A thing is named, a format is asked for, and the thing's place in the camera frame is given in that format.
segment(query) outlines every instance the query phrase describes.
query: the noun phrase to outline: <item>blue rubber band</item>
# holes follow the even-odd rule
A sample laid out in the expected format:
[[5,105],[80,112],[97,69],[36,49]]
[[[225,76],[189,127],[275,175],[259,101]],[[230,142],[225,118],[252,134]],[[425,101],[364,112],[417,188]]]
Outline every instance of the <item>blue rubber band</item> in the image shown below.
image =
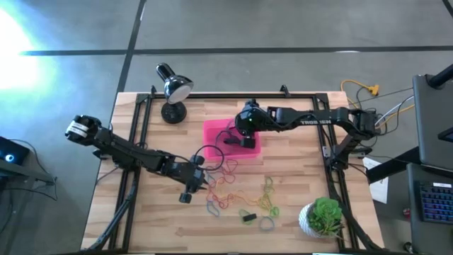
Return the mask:
[[[272,223],[272,226],[271,226],[271,227],[263,227],[263,221],[264,221],[264,220],[269,220],[270,223]],[[260,226],[260,230],[261,230],[261,231],[265,231],[265,232],[267,232],[267,231],[273,231],[273,230],[275,229],[274,220],[273,220],[271,217],[269,217],[269,216],[263,217],[263,218],[260,220],[259,226]]]
[[208,213],[214,215],[215,217],[220,217],[220,211],[217,209],[212,201],[207,201],[206,202],[206,210]]

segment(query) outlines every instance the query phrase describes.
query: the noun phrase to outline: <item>keyboard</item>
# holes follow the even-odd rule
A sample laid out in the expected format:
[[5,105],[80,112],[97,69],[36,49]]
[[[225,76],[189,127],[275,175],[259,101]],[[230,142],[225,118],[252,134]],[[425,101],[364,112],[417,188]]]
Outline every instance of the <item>keyboard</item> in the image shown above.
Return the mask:
[[422,221],[453,224],[453,184],[416,182]]

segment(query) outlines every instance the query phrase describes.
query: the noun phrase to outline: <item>pink container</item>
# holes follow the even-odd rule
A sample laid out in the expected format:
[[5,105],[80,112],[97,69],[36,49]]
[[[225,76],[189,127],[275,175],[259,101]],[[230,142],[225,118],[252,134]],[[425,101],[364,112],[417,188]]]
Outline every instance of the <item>pink container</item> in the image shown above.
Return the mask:
[[[231,134],[241,139],[243,136],[234,128],[234,119],[206,120],[203,123],[203,145],[216,145],[219,133],[226,130],[229,124]],[[225,144],[224,139],[230,137],[229,133],[223,132],[217,139],[217,146],[225,154],[225,159],[251,159],[261,153],[260,136],[255,132],[256,145],[254,149],[241,147],[239,144]],[[205,158],[210,161],[220,161],[222,156],[215,148],[205,149]]]

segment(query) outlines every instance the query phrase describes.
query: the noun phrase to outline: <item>concrete floor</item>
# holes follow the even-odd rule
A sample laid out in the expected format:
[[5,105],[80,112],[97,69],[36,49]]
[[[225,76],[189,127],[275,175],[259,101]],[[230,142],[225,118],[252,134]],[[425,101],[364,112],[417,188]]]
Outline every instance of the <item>concrete floor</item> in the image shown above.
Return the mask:
[[[124,55],[17,57],[19,50],[125,50],[139,0],[0,1],[0,135],[31,142],[58,176],[59,200],[34,195],[12,254],[56,254],[80,247],[99,161],[93,148],[63,134],[76,114],[108,123]],[[453,45],[453,18],[440,0],[148,0],[137,49],[201,47],[362,47]],[[362,52],[134,56],[126,91],[162,83],[159,62],[190,77],[196,91],[338,90],[344,79],[381,85],[380,94],[411,87],[414,74],[451,64],[453,52]],[[357,87],[348,84],[350,97]],[[412,91],[363,103],[384,113]],[[369,98],[363,91],[361,98]],[[375,155],[394,157],[417,145],[413,110]],[[386,247],[410,239],[401,217],[407,176],[391,178],[389,204],[376,203]]]

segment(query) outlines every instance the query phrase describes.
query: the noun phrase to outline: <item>black stand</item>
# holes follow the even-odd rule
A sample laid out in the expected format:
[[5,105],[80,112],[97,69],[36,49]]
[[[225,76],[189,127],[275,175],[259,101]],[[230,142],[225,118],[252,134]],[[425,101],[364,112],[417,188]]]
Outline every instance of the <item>black stand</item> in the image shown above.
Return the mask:
[[184,104],[177,102],[174,104],[165,103],[161,109],[162,118],[168,124],[177,124],[184,120],[187,109]]

